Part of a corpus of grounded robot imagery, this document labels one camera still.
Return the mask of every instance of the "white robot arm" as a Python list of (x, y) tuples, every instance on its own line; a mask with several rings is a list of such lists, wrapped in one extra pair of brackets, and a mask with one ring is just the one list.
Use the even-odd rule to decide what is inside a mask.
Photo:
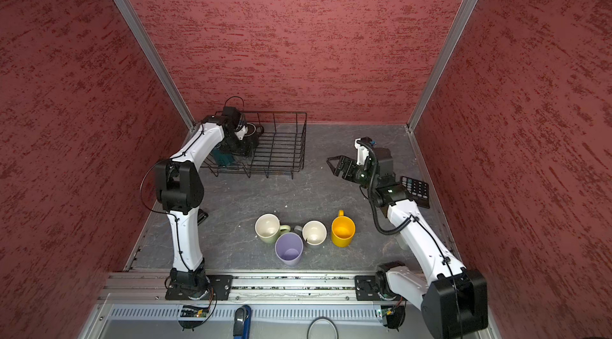
[[(426, 197), (418, 198), (416, 192), (395, 180), (390, 151), (374, 148), (374, 144), (369, 137), (356, 139), (357, 159), (336, 156), (328, 158), (327, 163), (334, 175), (342, 174), (342, 178), (368, 190), (376, 229), (388, 236), (399, 234), (398, 240), (409, 246), (425, 275), (422, 279), (400, 262), (383, 264), (376, 273), (376, 291), (384, 300), (401, 296), (416, 306), (436, 339), (486, 328), (484, 277), (477, 270), (467, 270), (444, 246), (415, 202)], [(377, 207), (395, 226), (393, 229), (380, 227)]]
[[(194, 136), (172, 157), (173, 162), (190, 161), (199, 171), (204, 159), (212, 149), (223, 141), (223, 127), (212, 122), (200, 125)], [(200, 205), (191, 208), (187, 215), (177, 210), (168, 210), (168, 220), (172, 228), (174, 261), (172, 266), (178, 271), (195, 270), (202, 263), (202, 251), (198, 241), (198, 211)]]
[(216, 147), (219, 154), (248, 157), (258, 144), (256, 130), (236, 108), (226, 106), (220, 115), (206, 117), (179, 152), (155, 165), (157, 201), (168, 215), (174, 247), (166, 299), (198, 300), (208, 295), (198, 240), (198, 224), (206, 215), (200, 210), (204, 187), (198, 171)]

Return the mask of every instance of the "yellow mug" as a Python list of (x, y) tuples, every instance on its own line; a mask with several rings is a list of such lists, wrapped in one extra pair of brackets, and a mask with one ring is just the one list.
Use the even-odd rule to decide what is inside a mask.
[(338, 212), (338, 217), (332, 222), (332, 242), (338, 247), (347, 247), (355, 235), (355, 222), (344, 216), (344, 211)]

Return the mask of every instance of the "dish rack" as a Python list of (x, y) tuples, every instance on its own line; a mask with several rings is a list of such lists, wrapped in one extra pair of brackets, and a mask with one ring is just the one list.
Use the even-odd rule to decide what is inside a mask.
[(233, 156), (232, 163), (218, 163), (209, 155), (202, 166), (216, 177), (220, 173), (293, 175), (304, 167), (306, 150), (305, 112), (242, 111), (247, 123), (264, 128), (259, 144), (249, 157)]

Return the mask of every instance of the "red wall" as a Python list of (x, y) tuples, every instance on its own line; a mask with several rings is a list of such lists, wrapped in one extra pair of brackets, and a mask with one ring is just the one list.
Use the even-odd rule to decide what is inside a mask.
[(406, 122), (461, 0), (131, 0), (195, 117)]
[(0, 0), (3, 338), (72, 338), (186, 129), (112, 0)]
[(612, 336), (612, 0), (479, 0), (417, 138), (505, 339)]

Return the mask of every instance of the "green mug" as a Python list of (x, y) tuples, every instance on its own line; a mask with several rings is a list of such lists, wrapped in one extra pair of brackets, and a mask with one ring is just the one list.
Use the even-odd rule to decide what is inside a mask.
[(255, 232), (265, 243), (276, 243), (283, 234), (291, 231), (289, 225), (281, 225), (279, 218), (274, 214), (264, 214), (255, 222)]

